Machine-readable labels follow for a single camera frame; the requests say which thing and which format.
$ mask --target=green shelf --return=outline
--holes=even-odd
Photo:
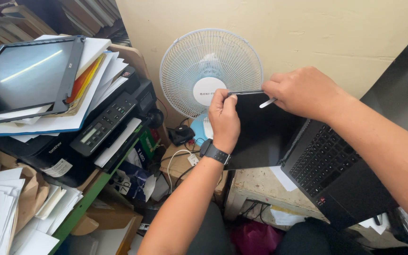
[[[142,126],[139,126],[137,130],[134,131],[138,132]],[[88,190],[88,192],[84,195],[84,197],[75,205],[75,208],[69,213],[69,215],[65,218],[63,223],[59,226],[59,228],[54,232],[52,237],[59,239],[59,242],[48,255],[53,255],[56,250],[61,246],[62,242],[67,238],[70,234],[71,230],[75,227],[78,221],[81,219],[83,214],[86,212],[88,207],[92,204],[94,199],[103,189],[105,184],[110,180],[111,176],[116,172],[116,169],[121,165],[122,161],[127,158],[128,154],[132,151],[135,144],[139,141],[139,138],[133,142],[130,149],[127,151],[123,159],[118,163],[118,165],[113,169],[111,173],[104,173],[99,176],[99,178],[92,184],[92,187]]]

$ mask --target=brother logo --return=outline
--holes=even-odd
[[[56,146],[53,147],[53,149],[51,149],[51,151],[49,151],[49,153],[53,153],[54,150],[56,150],[60,145],[61,145],[61,142],[59,142],[58,144],[56,144]]]

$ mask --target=black wristwatch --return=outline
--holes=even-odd
[[[223,165],[229,164],[231,160],[231,155],[217,149],[212,144],[212,142],[213,142],[212,139],[207,139],[206,141],[202,143],[201,149],[200,149],[200,157],[207,156],[207,157],[213,158],[216,161],[223,163]]]

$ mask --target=brother printer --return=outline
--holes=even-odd
[[[0,136],[0,150],[68,186],[77,187],[96,169],[94,160],[111,146],[127,123],[133,118],[140,119],[135,132],[101,167],[103,171],[113,170],[148,128],[151,119],[147,113],[156,102],[152,82],[139,78],[133,67],[127,66],[121,76],[127,80],[88,114],[79,131],[41,135],[27,142]]]

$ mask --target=pink bag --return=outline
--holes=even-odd
[[[257,221],[246,223],[231,232],[231,242],[242,255],[269,255],[283,239],[281,230],[275,231]]]

